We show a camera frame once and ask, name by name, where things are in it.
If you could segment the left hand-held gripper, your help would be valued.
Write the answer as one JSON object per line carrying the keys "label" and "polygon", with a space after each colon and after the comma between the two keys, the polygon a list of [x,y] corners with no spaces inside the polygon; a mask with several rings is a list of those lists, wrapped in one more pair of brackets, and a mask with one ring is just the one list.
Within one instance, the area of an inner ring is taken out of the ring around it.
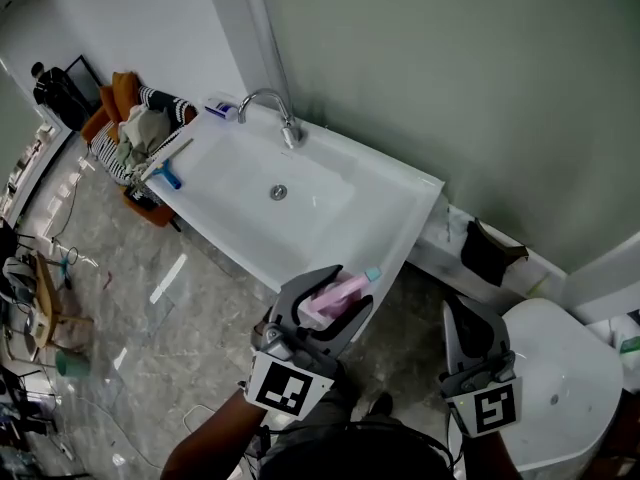
{"label": "left hand-held gripper", "polygon": [[335,281],[342,265],[300,274],[282,287],[252,334],[253,359],[244,387],[247,402],[305,417],[341,375],[338,356],[370,315],[374,300],[353,302],[323,330],[300,327],[298,307]]}

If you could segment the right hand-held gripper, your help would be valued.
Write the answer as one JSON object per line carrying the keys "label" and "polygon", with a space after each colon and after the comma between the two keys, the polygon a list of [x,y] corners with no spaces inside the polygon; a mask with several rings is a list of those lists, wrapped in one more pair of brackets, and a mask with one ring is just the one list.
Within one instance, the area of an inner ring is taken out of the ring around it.
{"label": "right hand-held gripper", "polygon": [[449,374],[441,380],[441,393],[460,432],[477,438],[518,423],[523,378],[515,374],[516,355],[509,351],[502,317],[457,295],[444,301],[443,321]]}

